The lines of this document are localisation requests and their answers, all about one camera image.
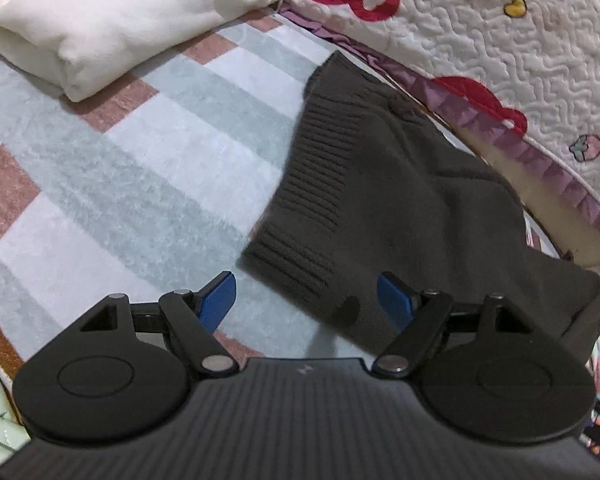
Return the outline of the checkered dog print blanket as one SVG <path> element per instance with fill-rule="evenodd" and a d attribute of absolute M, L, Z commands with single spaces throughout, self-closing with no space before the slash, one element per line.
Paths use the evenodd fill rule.
<path fill-rule="evenodd" d="M 229 270 L 238 358 L 370 359 L 377 304 L 323 313 L 242 260 L 284 172 L 306 82 L 337 48 L 271 12 L 166 50 L 75 103 L 0 55 L 0 372 L 110 292 L 135 302 Z"/>

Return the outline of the white folded garment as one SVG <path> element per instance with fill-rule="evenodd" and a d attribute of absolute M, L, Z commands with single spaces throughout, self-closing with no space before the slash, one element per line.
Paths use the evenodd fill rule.
<path fill-rule="evenodd" d="M 0 0 L 0 55 L 80 102 L 148 58 L 276 1 Z"/>

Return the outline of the white quilt with red bears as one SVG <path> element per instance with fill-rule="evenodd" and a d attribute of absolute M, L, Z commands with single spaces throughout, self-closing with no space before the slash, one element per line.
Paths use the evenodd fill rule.
<path fill-rule="evenodd" d="M 600 233 L 600 0 L 288 0 Z"/>

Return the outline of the dark brown knit sweater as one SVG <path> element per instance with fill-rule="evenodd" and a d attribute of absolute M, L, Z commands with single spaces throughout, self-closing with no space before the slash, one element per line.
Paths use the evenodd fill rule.
<path fill-rule="evenodd" d="M 580 361 L 600 336 L 600 276 L 529 247 L 509 183 L 341 53 L 306 84 L 242 261 L 370 353 L 396 336 L 377 300 L 384 272 L 468 304 L 499 292 Z"/>

